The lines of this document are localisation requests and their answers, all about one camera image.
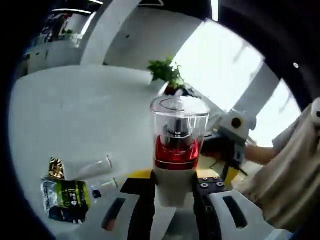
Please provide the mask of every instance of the green plant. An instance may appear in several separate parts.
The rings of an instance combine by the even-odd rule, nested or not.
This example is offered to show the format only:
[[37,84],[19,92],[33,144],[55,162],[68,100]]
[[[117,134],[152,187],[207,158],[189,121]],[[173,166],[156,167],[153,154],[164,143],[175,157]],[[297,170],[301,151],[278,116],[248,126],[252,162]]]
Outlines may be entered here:
[[165,82],[169,82],[169,86],[174,89],[181,86],[181,82],[183,82],[180,68],[181,66],[177,65],[176,62],[173,63],[171,57],[167,57],[164,61],[149,61],[149,66],[147,67],[153,75],[152,81],[161,79]]
[[71,35],[74,31],[71,29],[68,29],[67,31],[65,29],[62,29],[62,34],[68,34]]

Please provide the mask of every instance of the blender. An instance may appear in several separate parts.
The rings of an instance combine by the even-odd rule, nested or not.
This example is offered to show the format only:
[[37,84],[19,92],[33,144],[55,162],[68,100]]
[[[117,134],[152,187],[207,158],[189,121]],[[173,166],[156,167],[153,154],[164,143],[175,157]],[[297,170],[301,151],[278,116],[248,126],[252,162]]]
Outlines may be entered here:
[[191,191],[210,109],[199,98],[162,96],[153,113],[153,172],[163,207],[183,207]]

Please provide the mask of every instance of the beige shirt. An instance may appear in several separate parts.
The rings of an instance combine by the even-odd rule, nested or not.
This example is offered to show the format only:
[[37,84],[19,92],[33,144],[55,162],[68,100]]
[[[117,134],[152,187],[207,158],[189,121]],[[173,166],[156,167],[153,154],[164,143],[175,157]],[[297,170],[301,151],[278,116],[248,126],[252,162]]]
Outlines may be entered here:
[[319,133],[310,105],[273,141],[277,157],[236,188],[275,228],[294,232],[319,204]]

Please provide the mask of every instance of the hand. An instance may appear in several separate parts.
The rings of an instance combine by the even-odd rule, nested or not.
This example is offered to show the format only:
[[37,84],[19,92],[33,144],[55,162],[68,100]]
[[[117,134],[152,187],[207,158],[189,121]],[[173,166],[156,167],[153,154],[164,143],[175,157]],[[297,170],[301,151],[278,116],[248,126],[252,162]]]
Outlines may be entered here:
[[217,161],[228,161],[234,158],[234,142],[228,137],[218,135],[204,138],[201,154],[205,157],[215,158]]

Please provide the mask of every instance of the white pillar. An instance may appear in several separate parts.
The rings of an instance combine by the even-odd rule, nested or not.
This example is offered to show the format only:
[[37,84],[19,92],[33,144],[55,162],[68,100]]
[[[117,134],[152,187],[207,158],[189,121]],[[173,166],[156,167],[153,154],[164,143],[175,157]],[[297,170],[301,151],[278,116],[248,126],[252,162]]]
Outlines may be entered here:
[[280,80],[264,63],[233,109],[256,117],[276,90]]
[[107,51],[124,24],[125,20],[138,6],[141,0],[113,0],[105,10],[92,33],[88,32],[88,40],[82,55],[81,65],[102,65]]

